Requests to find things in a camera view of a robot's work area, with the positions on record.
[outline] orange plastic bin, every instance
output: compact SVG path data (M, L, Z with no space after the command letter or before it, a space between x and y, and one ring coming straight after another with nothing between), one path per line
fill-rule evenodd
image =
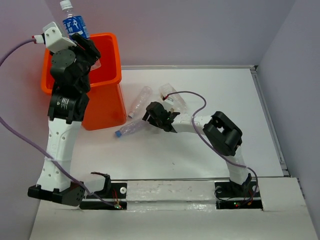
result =
M117 38L112 33L90 36L101 53L101 67L89 73L91 90L89 104L85 110L83 127L97 130L126 123L127 115L120 88L121 62ZM41 89L51 95L54 79L50 75L51 55L46 49L42 69Z

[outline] clear plastic bottle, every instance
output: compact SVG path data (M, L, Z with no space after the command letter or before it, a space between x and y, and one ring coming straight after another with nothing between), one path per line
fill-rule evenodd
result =
M120 138L124 135L134 134L143 129L146 125L148 125L148 122L139 119L121 127L118 131L115 132L115 135Z
M70 0L63 0L60 2L62 11L65 14L65 20L63 20L64 28L66 29L69 36L78 33L85 39L90 38L90 34L87 30L86 24L82 16L75 14L74 7L72 6ZM91 70L95 70L101 67L100 60L95 62L91 67Z
M161 98L166 97L168 94L176 92L173 86L170 83L167 83L161 87L159 87L159 92ZM175 112L179 112L181 114L185 114L187 112L187 104L185 100L180 96L180 94L173 94L169 96L173 101L173 108Z
M144 86L139 93L139 95L136 97L136 99L133 101L131 105L130 112L128 114L128 117L133 119L145 106L147 103L147 100L150 98L152 94L152 89L148 86Z

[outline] blue bottle label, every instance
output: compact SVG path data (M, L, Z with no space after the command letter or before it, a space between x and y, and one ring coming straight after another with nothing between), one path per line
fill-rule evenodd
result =
M90 37L86 24L82 16L73 16L63 20L64 28L66 29L69 36L78 33L85 39Z

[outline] robotic arm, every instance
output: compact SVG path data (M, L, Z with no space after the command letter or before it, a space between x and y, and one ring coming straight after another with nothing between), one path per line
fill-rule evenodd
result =
M69 174L75 141L89 103L89 72L101 55L91 40L77 33L72 35L73 41L64 37L54 22L44 27L43 32L34 38L50 50L50 74L54 78L46 151ZM86 179L83 183L94 192L108 193L111 188L107 174L90 174L81 179ZM71 182L47 157L36 185L28 189L29 197L70 206L78 206L85 194L82 186Z
M196 133L192 124L192 116L174 112L169 99L162 103L151 102L146 108L143 120L151 125L172 133ZM205 135L217 152L224 156L229 174L231 191L236 195L243 194L252 180L248 169L235 166L245 165L241 153L242 131L221 111L212 116L196 116L195 127L201 135Z

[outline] gray wall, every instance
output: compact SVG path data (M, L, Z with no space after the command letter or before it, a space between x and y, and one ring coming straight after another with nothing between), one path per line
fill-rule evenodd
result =
M258 68L290 173L320 237L320 1L297 0Z
M0 56L41 34L52 16L42 0L0 1ZM29 43L0 68L0 114L12 127L45 147L49 99L40 89L43 45ZM27 197L44 157L0 125L0 239L29 239L38 201Z
M59 0L45 0L62 19ZM123 65L258 64L295 0L74 0L91 33L115 33Z

